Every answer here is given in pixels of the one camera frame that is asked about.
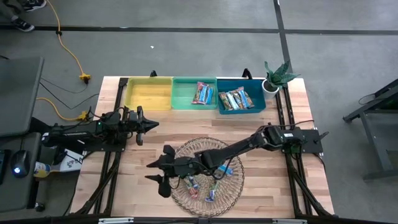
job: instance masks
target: wicker basket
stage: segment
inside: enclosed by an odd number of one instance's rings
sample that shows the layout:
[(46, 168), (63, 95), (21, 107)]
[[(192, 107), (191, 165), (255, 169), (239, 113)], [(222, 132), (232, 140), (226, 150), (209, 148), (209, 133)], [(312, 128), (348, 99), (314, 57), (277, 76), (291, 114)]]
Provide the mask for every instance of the wicker basket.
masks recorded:
[[(205, 149), (221, 149), (226, 146), (228, 146), (226, 143), (217, 139), (197, 138), (180, 147), (175, 157), (193, 157), (194, 152)], [(210, 185), (215, 180), (212, 176), (205, 176), (203, 174), (195, 176), (195, 180), (200, 186), (197, 198), (191, 197), (185, 182), (181, 180), (179, 186), (172, 191), (173, 199), (185, 211), (199, 217), (213, 217), (227, 212), (241, 195), (244, 181), (243, 165), (239, 157), (235, 157), (231, 161), (229, 168), (232, 168), (233, 175), (226, 175), (221, 180), (218, 180), (214, 202), (206, 202), (205, 198), (208, 196)], [(178, 178), (171, 179), (170, 184), (172, 187), (177, 186)]]

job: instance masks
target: person's foot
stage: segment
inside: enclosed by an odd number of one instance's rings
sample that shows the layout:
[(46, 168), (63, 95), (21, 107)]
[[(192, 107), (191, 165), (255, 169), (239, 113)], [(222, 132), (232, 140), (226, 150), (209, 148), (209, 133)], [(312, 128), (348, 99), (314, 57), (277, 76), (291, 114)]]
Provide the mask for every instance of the person's foot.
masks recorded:
[(29, 32), (35, 29), (32, 24), (29, 24), (20, 18), (14, 19), (13, 21), (11, 21), (11, 23), (12, 25), (14, 25), (15, 28), (24, 32)]
[(32, 12), (36, 9), (43, 8), (47, 2), (45, 0), (27, 0), (25, 4), (22, 5), (25, 12)]

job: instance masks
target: yellow bin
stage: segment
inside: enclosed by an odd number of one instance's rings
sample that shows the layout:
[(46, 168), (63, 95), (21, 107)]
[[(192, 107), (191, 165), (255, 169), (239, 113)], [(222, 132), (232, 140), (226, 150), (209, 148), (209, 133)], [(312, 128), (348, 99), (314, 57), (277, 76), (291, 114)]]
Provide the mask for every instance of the yellow bin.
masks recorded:
[(130, 110), (142, 106), (145, 111), (170, 110), (172, 77), (131, 77), (124, 105)]

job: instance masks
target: wooden tabletop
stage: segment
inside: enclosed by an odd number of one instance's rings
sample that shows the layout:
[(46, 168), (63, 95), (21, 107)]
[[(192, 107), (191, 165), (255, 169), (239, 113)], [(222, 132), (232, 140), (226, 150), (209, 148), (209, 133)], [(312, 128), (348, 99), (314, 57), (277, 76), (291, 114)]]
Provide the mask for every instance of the wooden tabletop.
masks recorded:
[[(120, 77), (104, 77), (99, 93), (96, 114), (112, 111)], [(304, 80), (296, 78), (289, 83), (295, 122), (312, 119)], [(285, 108), (283, 93), (282, 104)], [(275, 99), (267, 100), (267, 108), (258, 114), (221, 115), (218, 110), (201, 111), (145, 111), (147, 119), (160, 125), (143, 136), (144, 145), (138, 146), (135, 138), (127, 142), (122, 153), (118, 181), (114, 195), (112, 216), (129, 217), (190, 217), (170, 198), (157, 193), (158, 185), (144, 178), (161, 174), (158, 169), (146, 168), (161, 154), (164, 144), (179, 147), (199, 137), (211, 137), (228, 144), (250, 136), (259, 126), (271, 122), (279, 124)], [(313, 123), (303, 123), (301, 128), (313, 128)], [(103, 152), (92, 153), (84, 160), (73, 198), (71, 212), (77, 211), (89, 199), (101, 175)], [(236, 205), (225, 218), (291, 218), (294, 216), (290, 196), (285, 157), (280, 151), (255, 149), (240, 156), (244, 166), (244, 188)], [(333, 206), (325, 171), (319, 159), (312, 154), (303, 155), (307, 185), (327, 211)], [(304, 210), (302, 191), (297, 186), (300, 208)], [(102, 209), (105, 207), (108, 188), (104, 191)]]

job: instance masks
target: yellow plug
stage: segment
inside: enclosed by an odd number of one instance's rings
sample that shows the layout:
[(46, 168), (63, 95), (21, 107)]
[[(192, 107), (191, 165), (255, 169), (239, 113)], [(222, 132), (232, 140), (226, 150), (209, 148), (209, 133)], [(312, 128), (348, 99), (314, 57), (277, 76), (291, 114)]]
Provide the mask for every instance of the yellow plug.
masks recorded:
[(81, 115), (79, 115), (76, 119), (79, 121), (88, 121), (88, 112), (82, 111)]
[(88, 84), (88, 80), (91, 79), (91, 75), (87, 75), (86, 73), (82, 73), (79, 76), (80, 80), (83, 80), (84, 83), (86, 83), (86, 85)]

